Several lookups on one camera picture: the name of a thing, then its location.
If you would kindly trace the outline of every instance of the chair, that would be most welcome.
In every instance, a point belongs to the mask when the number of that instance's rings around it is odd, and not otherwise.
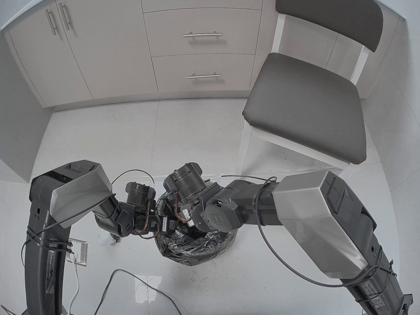
[[[245,105],[236,171],[242,174],[251,136],[344,169],[366,160],[366,136],[356,83],[382,35],[375,0],[276,0],[273,48]],[[286,15],[331,29],[362,44],[350,80],[278,53]]]

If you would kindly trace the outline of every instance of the chair backrest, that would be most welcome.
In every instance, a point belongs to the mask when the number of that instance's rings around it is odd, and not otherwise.
[[[383,15],[375,0],[276,0],[276,11],[347,36],[375,52]]]

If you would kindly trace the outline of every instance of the metal bar handle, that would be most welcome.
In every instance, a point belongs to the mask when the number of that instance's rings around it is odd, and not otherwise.
[[[222,36],[222,33],[216,33],[216,30],[213,33],[203,33],[203,34],[193,34],[191,31],[189,34],[182,35],[183,37],[200,37],[200,36]]]
[[[57,30],[57,27],[54,27],[53,21],[51,20],[50,14],[52,14],[52,12],[50,10],[46,9],[45,13],[47,14],[47,18],[48,18],[48,22],[50,23],[52,34],[55,36],[55,34],[56,34],[55,31]]]
[[[69,27],[70,22],[67,22],[66,13],[64,12],[64,7],[66,7],[66,5],[63,5],[62,3],[59,3],[59,5],[61,9],[61,15],[63,16],[64,24],[66,25],[67,30],[70,30],[70,27]]]
[[[216,72],[213,72],[213,75],[198,75],[196,76],[194,73],[191,76],[187,76],[188,79],[192,78],[209,78],[209,77],[221,77],[222,75],[216,75]]]

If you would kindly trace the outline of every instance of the white chair frame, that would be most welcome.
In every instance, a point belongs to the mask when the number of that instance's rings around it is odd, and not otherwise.
[[[281,35],[283,34],[285,19],[286,19],[285,14],[278,15],[276,33],[274,34],[273,47],[271,49],[272,53],[279,52]],[[368,58],[369,52],[370,52],[369,49],[367,49],[365,46],[362,46],[362,50],[360,51],[359,58],[357,60],[356,66],[354,67],[352,76],[350,78],[350,81],[354,85],[356,85],[357,81],[359,80],[360,74],[362,73],[363,67],[365,66],[366,59]],[[251,126],[249,123],[247,123],[247,121],[245,121],[244,131],[242,133],[241,145],[239,147],[238,160],[236,163],[236,173],[238,175],[242,175],[244,164],[245,164],[245,158],[247,156],[249,141],[251,140],[251,137],[257,137],[257,138],[269,141],[273,144],[277,144],[287,149],[294,150],[295,152],[298,152],[303,155],[307,155],[313,159],[325,162],[329,165],[332,165],[340,169],[344,169],[349,165],[349,163],[346,161],[339,160],[328,154],[324,154],[322,152],[319,152],[318,150],[313,150],[312,148],[303,146],[297,142],[285,139],[278,135],[268,133],[266,131],[263,131],[261,129]]]

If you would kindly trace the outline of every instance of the black trash bag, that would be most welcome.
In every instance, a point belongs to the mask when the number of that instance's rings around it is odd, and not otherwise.
[[[164,193],[156,202],[159,215],[175,217],[174,196]],[[177,227],[169,234],[158,234],[155,238],[160,253],[177,263],[194,266],[216,258],[225,252],[235,241],[237,230],[225,233],[220,231],[202,232],[195,226],[177,221]]]

